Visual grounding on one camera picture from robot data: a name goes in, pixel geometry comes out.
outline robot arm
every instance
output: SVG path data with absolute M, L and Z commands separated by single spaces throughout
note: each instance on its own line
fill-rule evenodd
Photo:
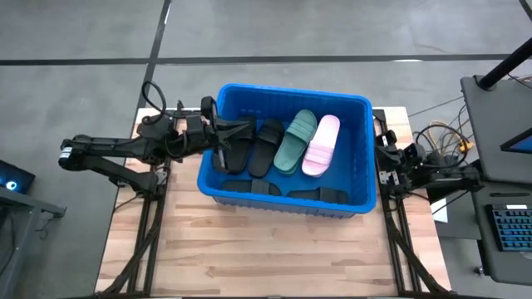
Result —
M 426 154 L 416 143 L 398 149 L 396 142 L 392 130 L 376 137 L 379 180 L 393 198 L 403 199 L 424 188 L 431 201 L 436 201 L 458 190 L 475 192 L 483 187 L 478 163 L 459 166 L 460 161 L 450 155 L 437 151 Z
M 137 173 L 103 157 L 137 158 L 152 166 L 161 165 L 167 157 L 182 161 L 192 154 L 215 149 L 224 164 L 222 148 L 230 149 L 229 137 L 249 127 L 245 121 L 226 121 L 218 118 L 216 102 L 210 96 L 201 100 L 200 112 L 161 111 L 159 115 L 146 116 L 138 126 L 134 139 L 116 139 L 76 135 L 63 140 L 59 165 L 70 171 L 92 170 L 103 174 L 118 186 L 130 185 L 140 194 L 157 194 L 160 181 L 167 173 Z M 175 121 L 185 119 L 187 128 L 182 133 L 175 130 Z

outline pink slide sandal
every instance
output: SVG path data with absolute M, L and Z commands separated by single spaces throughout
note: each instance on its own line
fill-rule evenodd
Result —
M 308 145 L 303 159 L 303 172 L 319 178 L 329 168 L 333 159 L 336 138 L 340 131 L 340 120 L 334 115 L 325 115 L 318 125 L 316 135 Z

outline slide sandal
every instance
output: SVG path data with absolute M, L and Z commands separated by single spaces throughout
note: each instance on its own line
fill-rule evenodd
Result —
M 301 110 L 296 114 L 284 132 L 283 142 L 273 159 L 273 165 L 281 174 L 293 174 L 296 171 L 299 158 L 316 133 L 317 124 L 316 116 L 310 110 Z
M 272 119 L 264 121 L 257 133 L 254 150 L 249 160 L 248 171 L 252 177 L 260 179 L 268 173 L 283 136 L 282 122 Z
M 222 190 L 281 196 L 279 187 L 263 179 L 227 180 L 222 183 Z
M 340 120 L 336 116 L 325 115 L 319 121 L 316 135 L 308 144 L 303 159 L 304 174 L 319 178 L 329 168 L 339 131 Z
M 213 152 L 213 166 L 219 172 L 227 174 L 240 174 L 246 167 L 248 152 L 255 140 L 255 131 L 257 130 L 257 120 L 253 116 L 243 116 L 239 120 L 247 120 L 250 123 L 249 128 L 241 130 L 229 139 L 231 150 L 224 150 L 225 164 L 227 169 L 219 163 L 219 156 L 216 151 Z
M 318 187 L 315 190 L 288 192 L 288 197 L 296 199 L 320 200 L 326 203 L 349 204 L 349 196 L 345 191 Z

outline gray concrete floor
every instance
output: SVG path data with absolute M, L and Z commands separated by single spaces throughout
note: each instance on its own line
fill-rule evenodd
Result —
M 0 0 L 0 60 L 150 56 L 163 0 Z M 174 0 L 160 57 L 510 53 L 532 22 L 517 0 Z M 459 79 L 497 61 L 279 63 L 157 66 L 169 105 L 197 106 L 230 82 L 346 92 L 410 113 L 460 96 Z M 0 66 L 0 159 L 37 175 L 32 195 L 66 205 L 66 217 L 36 242 L 16 298 L 90 294 L 116 188 L 93 173 L 57 165 L 75 134 L 131 132 L 139 66 Z M 514 75 L 532 73 L 526 62 Z M 452 120 L 462 100 L 411 118 L 419 130 Z M 528 297 L 532 288 L 478 278 L 471 241 L 442 239 L 451 284 L 465 295 Z

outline wooden table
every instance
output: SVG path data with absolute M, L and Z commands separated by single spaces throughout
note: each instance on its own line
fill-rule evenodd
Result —
M 384 110 L 397 146 L 406 147 L 412 142 L 406 109 Z M 154 113 L 139 110 L 136 123 Z M 397 294 L 380 200 L 370 213 L 341 220 L 218 205 L 196 186 L 200 163 L 201 155 L 195 155 L 172 164 L 152 296 Z M 136 159 L 126 165 L 148 169 Z M 116 204 L 133 196 L 122 189 Z M 112 217 L 97 291 L 109 286 L 131 257 L 141 203 L 137 199 Z M 410 197 L 404 204 L 417 256 L 450 289 L 429 203 Z M 409 285 L 404 256 L 401 264 Z

